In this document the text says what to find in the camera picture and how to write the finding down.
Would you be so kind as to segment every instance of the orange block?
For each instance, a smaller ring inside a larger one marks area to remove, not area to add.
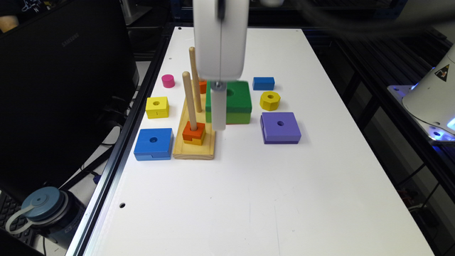
[[[186,123],[185,129],[183,130],[182,136],[183,140],[190,141],[193,139],[203,139],[203,134],[205,131],[205,124],[204,123],[197,123],[198,129],[195,131],[191,131],[190,121]]]
[[[199,90],[201,94],[207,93],[207,80],[199,81]]]

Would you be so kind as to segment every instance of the orange square block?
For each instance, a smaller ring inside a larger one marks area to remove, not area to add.
[[[190,141],[193,139],[203,139],[203,134],[205,132],[205,124],[204,123],[197,123],[198,129],[195,131],[191,131],[191,125],[188,121],[186,123],[185,129],[183,130],[182,136],[183,140]]]

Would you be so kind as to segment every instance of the pink cylinder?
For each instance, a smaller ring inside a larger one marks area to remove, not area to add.
[[[173,76],[172,75],[163,75],[161,77],[161,80],[163,81],[163,86],[165,88],[172,88],[176,84],[173,81]]]

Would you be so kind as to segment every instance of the computer monitor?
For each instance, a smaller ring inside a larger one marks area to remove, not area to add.
[[[22,201],[65,183],[138,81],[118,0],[67,0],[0,35],[0,190]]]

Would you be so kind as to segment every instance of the green block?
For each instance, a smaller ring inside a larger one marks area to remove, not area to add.
[[[212,112],[212,102],[210,100],[210,81],[207,81],[207,96],[205,99],[205,113]],[[246,81],[227,82],[227,113],[251,113],[252,103],[250,87]]]
[[[251,113],[226,113],[226,124],[249,124]],[[212,112],[205,112],[205,122],[212,122]]]

